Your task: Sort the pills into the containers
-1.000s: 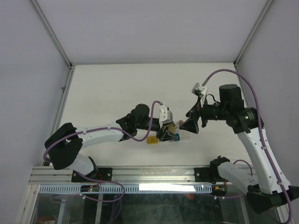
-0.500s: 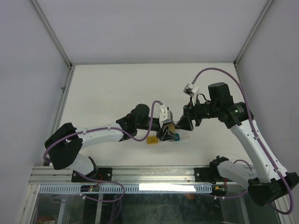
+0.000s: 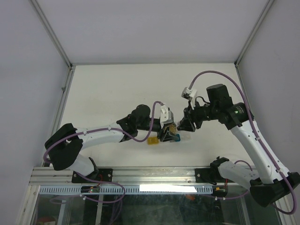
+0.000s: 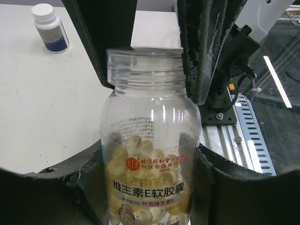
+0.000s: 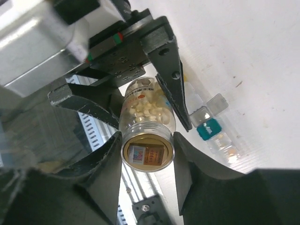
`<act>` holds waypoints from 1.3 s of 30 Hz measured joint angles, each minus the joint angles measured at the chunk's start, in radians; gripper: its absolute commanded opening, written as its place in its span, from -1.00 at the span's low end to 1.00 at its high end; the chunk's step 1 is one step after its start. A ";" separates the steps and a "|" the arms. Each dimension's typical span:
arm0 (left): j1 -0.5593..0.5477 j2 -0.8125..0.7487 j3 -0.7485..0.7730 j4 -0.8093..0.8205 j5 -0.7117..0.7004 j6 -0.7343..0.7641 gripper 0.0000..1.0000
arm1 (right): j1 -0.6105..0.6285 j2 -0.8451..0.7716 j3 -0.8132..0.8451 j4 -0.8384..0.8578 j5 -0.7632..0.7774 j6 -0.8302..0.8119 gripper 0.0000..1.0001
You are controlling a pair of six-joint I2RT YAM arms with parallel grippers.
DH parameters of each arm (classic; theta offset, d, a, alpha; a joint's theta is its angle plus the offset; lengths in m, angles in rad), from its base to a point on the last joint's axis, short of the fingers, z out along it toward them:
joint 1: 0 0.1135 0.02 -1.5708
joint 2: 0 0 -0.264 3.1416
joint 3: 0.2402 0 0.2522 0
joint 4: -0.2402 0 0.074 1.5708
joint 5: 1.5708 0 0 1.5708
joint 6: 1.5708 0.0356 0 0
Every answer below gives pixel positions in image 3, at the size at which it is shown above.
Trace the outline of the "clear bottle of yellow pills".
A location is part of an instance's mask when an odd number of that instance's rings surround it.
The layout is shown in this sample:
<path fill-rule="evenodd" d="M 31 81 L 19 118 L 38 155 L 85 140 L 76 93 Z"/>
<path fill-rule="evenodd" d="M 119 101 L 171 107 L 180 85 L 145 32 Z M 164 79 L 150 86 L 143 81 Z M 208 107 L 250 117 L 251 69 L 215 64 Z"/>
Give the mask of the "clear bottle of yellow pills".
<path fill-rule="evenodd" d="M 166 124 L 164 130 L 168 130 L 172 134 L 178 133 L 177 125 L 175 123 Z"/>

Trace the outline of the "weekly pill organizer strip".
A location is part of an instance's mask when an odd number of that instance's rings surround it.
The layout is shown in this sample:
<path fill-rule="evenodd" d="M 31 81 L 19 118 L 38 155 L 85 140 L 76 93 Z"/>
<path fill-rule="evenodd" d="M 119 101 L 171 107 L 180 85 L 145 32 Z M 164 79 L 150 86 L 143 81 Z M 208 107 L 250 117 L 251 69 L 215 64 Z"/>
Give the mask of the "weekly pill organizer strip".
<path fill-rule="evenodd" d="M 160 143 L 179 143 L 179 142 L 187 142 L 191 140 L 191 134 L 190 133 L 177 133 L 175 137 L 167 137 L 163 140 L 160 140 L 156 136 L 151 136 L 147 138 L 147 144 L 148 145 L 157 145 Z"/>

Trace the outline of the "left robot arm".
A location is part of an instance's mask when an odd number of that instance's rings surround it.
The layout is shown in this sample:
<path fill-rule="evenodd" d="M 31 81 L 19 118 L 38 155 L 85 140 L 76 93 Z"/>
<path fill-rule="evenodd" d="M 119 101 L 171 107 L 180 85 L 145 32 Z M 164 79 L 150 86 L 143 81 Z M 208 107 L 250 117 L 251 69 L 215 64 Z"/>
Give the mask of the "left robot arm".
<path fill-rule="evenodd" d="M 70 169 L 88 182 L 98 178 L 99 170 L 94 160 L 80 154 L 81 150 L 104 143 L 121 143 L 133 140 L 138 143 L 175 142 L 177 134 L 173 113 L 160 101 L 160 116 L 155 118 L 155 108 L 138 105 L 126 117 L 103 127 L 78 129 L 71 123 L 63 125 L 46 142 L 43 156 L 54 170 Z"/>

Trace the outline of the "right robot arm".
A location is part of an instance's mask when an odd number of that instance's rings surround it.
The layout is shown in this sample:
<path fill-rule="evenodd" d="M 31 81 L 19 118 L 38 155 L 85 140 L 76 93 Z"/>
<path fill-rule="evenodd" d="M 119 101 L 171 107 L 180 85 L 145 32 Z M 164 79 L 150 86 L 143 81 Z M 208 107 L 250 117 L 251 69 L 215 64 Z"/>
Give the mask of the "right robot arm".
<path fill-rule="evenodd" d="M 197 91 L 186 87 L 182 97 L 188 100 L 184 117 L 179 122 L 179 131 L 194 132 L 204 121 L 218 120 L 238 139 L 255 166 L 251 171 L 234 164 L 225 157 L 217 157 L 210 164 L 210 173 L 203 176 L 209 183 L 216 184 L 229 179 L 247 189 L 253 199 L 262 207 L 267 207 L 291 193 L 300 183 L 298 172 L 291 172 L 274 154 L 251 113 L 244 103 L 234 104 L 227 87 L 216 84 L 208 87 L 209 102 L 201 106 L 197 101 Z"/>

